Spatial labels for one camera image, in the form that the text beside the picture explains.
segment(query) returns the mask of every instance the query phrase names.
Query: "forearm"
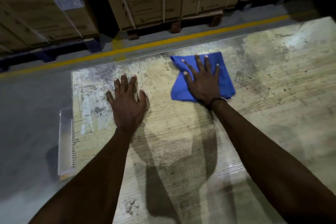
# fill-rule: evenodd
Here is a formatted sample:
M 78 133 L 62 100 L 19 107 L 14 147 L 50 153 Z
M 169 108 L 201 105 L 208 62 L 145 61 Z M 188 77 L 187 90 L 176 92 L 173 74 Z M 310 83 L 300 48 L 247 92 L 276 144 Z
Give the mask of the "forearm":
M 114 217 L 133 133 L 116 129 L 103 149 L 31 220 L 45 223 L 108 223 Z
M 335 196 L 301 162 L 225 101 L 215 101 L 212 108 L 249 175 L 281 215 L 330 213 Z

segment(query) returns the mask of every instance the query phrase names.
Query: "yellow floor line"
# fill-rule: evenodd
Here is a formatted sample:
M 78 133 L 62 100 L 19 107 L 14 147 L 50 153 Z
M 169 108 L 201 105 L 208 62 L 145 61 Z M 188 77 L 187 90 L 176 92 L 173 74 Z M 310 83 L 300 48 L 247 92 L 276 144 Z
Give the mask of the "yellow floor line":
M 38 66 L 38 67 L 32 67 L 32 68 L 22 69 L 22 70 L 18 70 L 18 71 L 0 73 L 0 78 L 13 76 L 13 75 L 19 75 L 19 74 L 27 74 L 27 73 L 32 73 L 32 72 L 41 71 L 41 70 L 45 70 L 45 69 L 57 68 L 57 67 L 61 67 L 61 66 L 66 66 L 66 65 L 71 65 L 71 64 L 75 64 L 75 63 L 84 62 L 84 61 L 95 60 L 95 59 L 99 59 L 99 58 L 103 58 L 103 57 L 113 56 L 113 55 L 120 54 L 120 53 L 127 53 L 127 52 L 136 51 L 136 50 L 142 50 L 142 49 L 145 49 L 145 48 L 156 47 L 156 46 L 160 46 L 160 45 L 164 45 L 164 44 L 171 44 L 171 43 L 176 43 L 176 42 L 185 41 L 185 40 L 189 40 L 189 39 L 195 39 L 195 38 L 199 38 L 199 37 L 203 37 L 203 36 L 215 35 L 215 34 L 234 31 L 234 30 L 238 30 L 238 29 L 243 29 L 243 28 L 248 28 L 248 27 L 253 27 L 253 26 L 259 26 L 259 25 L 263 25 L 263 24 L 268 24 L 268 23 L 273 23 L 273 22 L 286 20 L 286 19 L 289 19 L 291 17 L 293 17 L 293 15 L 283 15 L 283 16 L 279 16 L 279 17 L 266 19 L 266 20 L 248 22 L 248 23 L 244 23 L 244 24 L 240 24 L 240 25 L 236 25 L 236 26 L 220 28 L 220 29 L 210 30 L 210 31 L 206 31 L 206 32 L 195 33 L 195 34 L 191 34 L 191 35 L 178 36 L 178 37 L 174 37 L 174 38 L 170 38 L 170 39 L 166 39 L 166 40 L 160 40 L 160 41 L 156 41 L 156 42 L 152 42 L 152 43 L 148 43 L 148 44 L 141 44 L 141 45 L 137 45 L 137 46 L 127 47 L 127 48 L 122 48 L 122 49 L 116 49 L 116 50 L 109 51 L 109 52 L 92 54 L 90 56 L 75 58 L 75 59 L 71 59 L 71 60 L 60 61 L 60 62 L 57 62 L 57 61 L 56 62 L 50 62 L 50 63 L 44 64 L 44 65 L 41 65 L 41 66 Z

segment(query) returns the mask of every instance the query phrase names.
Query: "finger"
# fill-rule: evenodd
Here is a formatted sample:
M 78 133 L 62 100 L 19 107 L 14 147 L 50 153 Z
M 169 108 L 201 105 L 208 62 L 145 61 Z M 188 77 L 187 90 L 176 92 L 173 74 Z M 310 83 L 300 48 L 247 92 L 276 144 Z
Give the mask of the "finger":
M 196 74 L 198 74 L 197 71 L 196 71 L 191 65 L 189 65 L 189 64 L 187 63 L 187 61 L 185 61 L 184 59 L 181 59 L 181 61 L 182 61 L 184 64 L 187 65 L 187 67 L 190 69 L 190 71 L 191 71 L 191 73 L 192 73 L 192 75 L 193 75 L 194 77 L 196 76 Z
M 117 99 L 120 94 L 120 81 L 119 79 L 115 79 L 114 81 L 114 93 L 115 93 L 115 98 Z
M 215 76 L 217 77 L 217 79 L 219 78 L 219 71 L 220 71 L 219 64 L 216 64 Z
M 128 88 L 128 81 L 127 81 L 127 75 L 123 74 L 121 76 L 121 83 L 120 83 L 120 92 L 126 92 Z
M 204 64 L 202 63 L 201 58 L 196 54 L 195 55 L 195 59 L 196 59 L 196 63 L 199 69 L 200 73 L 204 73 L 205 72 L 205 68 L 204 68 Z
M 147 109 L 146 94 L 143 89 L 139 91 L 139 105 L 145 111 Z
M 133 95 L 134 94 L 134 88 L 135 88 L 135 83 L 137 81 L 137 76 L 135 74 L 132 75 L 132 78 L 128 84 L 128 89 L 127 89 L 127 92 L 128 94 L 131 94 Z
M 106 99 L 110 103 L 110 105 L 112 106 L 112 104 L 114 103 L 114 99 L 113 99 L 111 91 L 107 91 L 107 93 L 106 93 Z
M 210 61 L 209 61 L 209 56 L 205 55 L 204 57 L 204 63 L 205 63 L 205 70 L 207 73 L 211 73 L 211 65 L 210 65 Z
M 195 87 L 195 82 L 191 79 L 191 76 L 187 71 L 184 71 L 183 75 L 184 75 L 185 81 L 187 82 L 188 89 L 192 93 Z

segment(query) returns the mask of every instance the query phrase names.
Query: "hand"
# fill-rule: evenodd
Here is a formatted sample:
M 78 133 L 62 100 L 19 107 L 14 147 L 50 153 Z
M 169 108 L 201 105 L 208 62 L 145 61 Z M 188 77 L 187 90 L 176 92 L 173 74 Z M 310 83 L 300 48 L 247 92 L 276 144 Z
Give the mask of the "hand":
M 191 70 L 194 81 L 187 71 L 183 72 L 184 78 L 187 82 L 190 93 L 195 97 L 195 99 L 205 106 L 208 106 L 213 99 L 221 98 L 221 92 L 218 85 L 219 65 L 216 65 L 215 74 L 213 75 L 211 73 L 211 66 L 208 55 L 205 55 L 204 58 L 205 66 L 203 65 L 198 55 L 195 55 L 195 59 L 199 73 L 197 73 L 192 66 L 188 65 L 186 61 L 182 60 Z
M 128 83 L 126 74 L 114 81 L 115 99 L 110 91 L 106 93 L 106 99 L 111 104 L 114 122 L 124 132 L 134 133 L 144 119 L 146 112 L 146 94 L 143 90 L 139 92 L 139 101 L 134 98 L 136 75 Z

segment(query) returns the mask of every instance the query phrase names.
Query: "blue cloth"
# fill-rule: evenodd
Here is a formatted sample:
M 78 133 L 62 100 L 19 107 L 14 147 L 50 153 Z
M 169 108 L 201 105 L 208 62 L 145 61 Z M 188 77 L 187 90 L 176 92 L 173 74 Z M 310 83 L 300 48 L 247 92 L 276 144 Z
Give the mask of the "blue cloth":
M 231 98 L 232 95 L 236 94 L 236 91 L 232 85 L 232 81 L 226 70 L 223 56 L 221 52 L 215 52 L 208 54 L 209 62 L 211 65 L 212 74 L 215 73 L 216 64 L 219 64 L 220 72 L 219 72 L 219 87 L 220 94 L 224 98 Z M 200 55 L 200 58 L 204 64 L 204 55 Z M 189 65 L 191 65 L 197 72 L 199 69 L 197 67 L 195 56 L 170 56 L 170 59 L 173 61 L 174 65 L 180 70 L 180 73 L 176 79 L 176 82 L 171 90 L 171 99 L 172 100 L 181 100 L 181 101 L 193 101 L 196 102 L 196 99 L 191 95 L 187 88 L 187 82 L 184 79 L 183 72 L 187 71 L 192 79 L 193 75 L 186 64 L 184 64 L 181 60 L 184 59 L 187 61 Z

